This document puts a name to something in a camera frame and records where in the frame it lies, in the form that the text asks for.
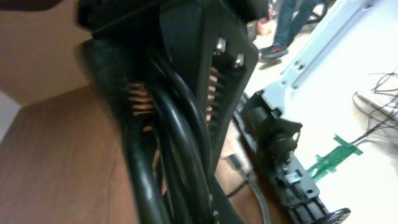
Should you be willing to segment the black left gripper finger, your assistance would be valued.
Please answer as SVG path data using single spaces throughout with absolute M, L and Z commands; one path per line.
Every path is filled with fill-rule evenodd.
M 209 177 L 208 186 L 212 196 L 213 207 L 218 212 L 219 223 L 243 224 L 244 222 L 234 210 L 215 176 Z

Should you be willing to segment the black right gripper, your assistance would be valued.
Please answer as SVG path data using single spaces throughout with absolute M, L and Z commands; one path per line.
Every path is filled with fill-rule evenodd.
M 80 44 L 81 65 L 117 124 L 145 124 L 155 116 L 145 84 L 152 66 L 123 40 L 216 40 L 262 17 L 267 1 L 77 1 L 76 23 L 92 36 Z

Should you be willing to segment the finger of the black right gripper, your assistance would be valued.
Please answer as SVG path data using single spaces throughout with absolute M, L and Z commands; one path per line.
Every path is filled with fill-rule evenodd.
M 165 2 L 160 27 L 174 70 L 197 99 L 210 135 L 215 173 L 229 121 L 258 61 L 247 24 L 256 2 Z

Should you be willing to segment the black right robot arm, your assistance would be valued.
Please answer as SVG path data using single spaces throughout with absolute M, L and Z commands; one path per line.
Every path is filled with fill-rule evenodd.
M 341 223 L 295 157 L 302 125 L 263 91 L 244 89 L 258 61 L 247 24 L 266 1 L 78 1 L 91 33 L 81 59 L 122 136 L 141 223 L 240 223 L 215 171 L 234 121 L 254 173 L 294 223 Z

